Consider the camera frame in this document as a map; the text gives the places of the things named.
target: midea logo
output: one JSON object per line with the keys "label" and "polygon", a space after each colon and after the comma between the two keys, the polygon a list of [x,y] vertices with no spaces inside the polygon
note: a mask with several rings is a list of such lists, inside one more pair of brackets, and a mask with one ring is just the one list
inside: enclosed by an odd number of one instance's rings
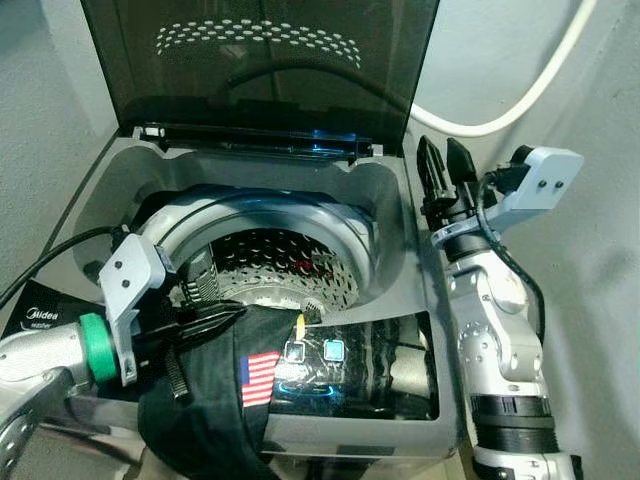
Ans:
{"label": "midea logo", "polygon": [[28,320],[57,320],[58,314],[51,312],[43,312],[38,307],[31,307],[27,310],[26,318]]}

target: green ring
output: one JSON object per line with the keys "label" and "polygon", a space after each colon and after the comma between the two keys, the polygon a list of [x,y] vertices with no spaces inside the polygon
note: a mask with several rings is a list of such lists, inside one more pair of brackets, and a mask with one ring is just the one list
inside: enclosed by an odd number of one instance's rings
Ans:
{"label": "green ring", "polygon": [[106,382],[118,376],[116,362],[111,348],[111,338],[104,320],[97,313],[80,316],[84,344],[87,348],[87,362],[96,382]]}

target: american flag patch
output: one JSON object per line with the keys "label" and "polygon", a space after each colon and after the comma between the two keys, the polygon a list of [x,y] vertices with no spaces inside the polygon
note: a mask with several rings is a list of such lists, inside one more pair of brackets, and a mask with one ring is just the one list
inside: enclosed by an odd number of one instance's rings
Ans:
{"label": "american flag patch", "polygon": [[267,352],[242,357],[242,406],[266,405],[271,401],[273,379],[280,352]]}

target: washing machine top panel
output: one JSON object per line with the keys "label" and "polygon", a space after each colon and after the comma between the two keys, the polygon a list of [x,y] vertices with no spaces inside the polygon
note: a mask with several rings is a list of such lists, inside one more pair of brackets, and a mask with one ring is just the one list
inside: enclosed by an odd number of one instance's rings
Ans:
{"label": "washing machine top panel", "polygon": [[82,3],[124,134],[151,125],[394,153],[438,0]]}

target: top-load washing machine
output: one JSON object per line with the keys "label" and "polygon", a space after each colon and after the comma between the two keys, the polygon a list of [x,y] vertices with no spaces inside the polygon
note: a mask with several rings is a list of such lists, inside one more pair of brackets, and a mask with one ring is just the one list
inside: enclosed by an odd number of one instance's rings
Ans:
{"label": "top-load washing machine", "polygon": [[[120,128],[51,241],[126,224],[178,267],[172,302],[313,308],[276,369],[265,452],[450,454],[453,335],[403,150],[437,1],[83,6]],[[93,239],[39,279],[99,301],[109,255]],[[111,385],[73,407],[135,428],[136,395]]]}

